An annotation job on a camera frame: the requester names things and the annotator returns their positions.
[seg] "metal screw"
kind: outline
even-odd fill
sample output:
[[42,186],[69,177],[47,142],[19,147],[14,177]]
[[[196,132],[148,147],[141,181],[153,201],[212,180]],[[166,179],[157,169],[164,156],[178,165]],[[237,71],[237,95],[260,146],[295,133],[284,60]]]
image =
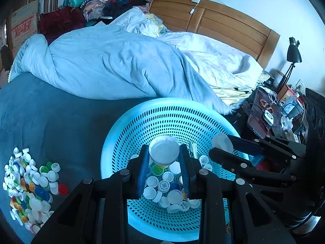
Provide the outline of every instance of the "metal screw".
[[122,169],[120,170],[120,174],[123,175],[123,176],[126,176],[130,173],[130,171],[128,169]]
[[208,175],[209,174],[209,171],[207,169],[200,169],[199,170],[199,174],[201,174],[201,175]]
[[84,184],[91,184],[92,181],[93,181],[93,179],[92,179],[91,177],[87,177],[87,178],[84,178],[84,179],[82,180],[82,182],[83,182]]
[[236,183],[239,184],[239,185],[244,185],[245,184],[245,180],[244,179],[241,179],[241,178],[238,178],[238,179],[236,179]]

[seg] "plastic bottle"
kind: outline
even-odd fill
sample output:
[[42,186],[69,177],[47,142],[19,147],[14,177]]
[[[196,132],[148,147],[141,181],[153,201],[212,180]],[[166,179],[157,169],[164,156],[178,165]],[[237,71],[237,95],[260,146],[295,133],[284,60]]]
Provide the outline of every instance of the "plastic bottle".
[[294,109],[294,107],[298,104],[297,98],[299,98],[299,93],[295,93],[295,95],[291,95],[289,98],[287,98],[285,103],[282,105],[282,113],[284,116],[287,116],[291,112],[291,110]]

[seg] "wooden bed frame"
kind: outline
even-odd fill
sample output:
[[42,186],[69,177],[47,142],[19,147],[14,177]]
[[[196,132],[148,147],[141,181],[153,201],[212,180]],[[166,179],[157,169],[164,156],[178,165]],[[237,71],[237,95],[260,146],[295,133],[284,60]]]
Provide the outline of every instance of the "wooden bed frame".
[[280,35],[250,16],[209,0],[152,0],[150,13],[172,31],[205,35],[243,51],[266,68]]

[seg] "blue plastic basket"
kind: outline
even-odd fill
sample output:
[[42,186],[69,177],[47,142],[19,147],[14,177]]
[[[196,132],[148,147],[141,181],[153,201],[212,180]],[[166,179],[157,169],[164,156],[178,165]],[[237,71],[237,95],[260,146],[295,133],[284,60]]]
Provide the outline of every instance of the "blue plastic basket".
[[[126,168],[131,156],[139,154],[143,144],[150,144],[161,135],[174,136],[180,144],[188,147],[191,141],[196,141],[198,156],[208,155],[212,148],[211,139],[218,132],[239,137],[224,117],[194,101],[160,98],[139,104],[121,116],[108,133],[101,155],[101,176],[104,179]],[[248,159],[247,154],[238,151],[233,151],[233,154]],[[235,178],[219,164],[209,163],[219,177]],[[144,197],[128,200],[129,224],[160,240],[197,240],[200,213],[200,208],[190,208],[187,212],[168,214],[165,208]]]

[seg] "black desk lamp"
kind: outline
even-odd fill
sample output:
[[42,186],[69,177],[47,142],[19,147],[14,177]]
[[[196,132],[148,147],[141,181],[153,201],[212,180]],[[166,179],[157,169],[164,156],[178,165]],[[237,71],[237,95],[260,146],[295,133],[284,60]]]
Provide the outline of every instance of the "black desk lamp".
[[289,80],[290,75],[292,73],[292,70],[295,67],[295,63],[302,62],[301,60],[301,55],[298,50],[298,46],[300,45],[299,40],[296,43],[296,40],[294,37],[289,38],[290,45],[288,48],[288,53],[287,53],[287,61],[292,62],[290,65],[290,68],[286,72],[286,74],[283,76],[281,82],[279,83],[278,89],[280,90]]

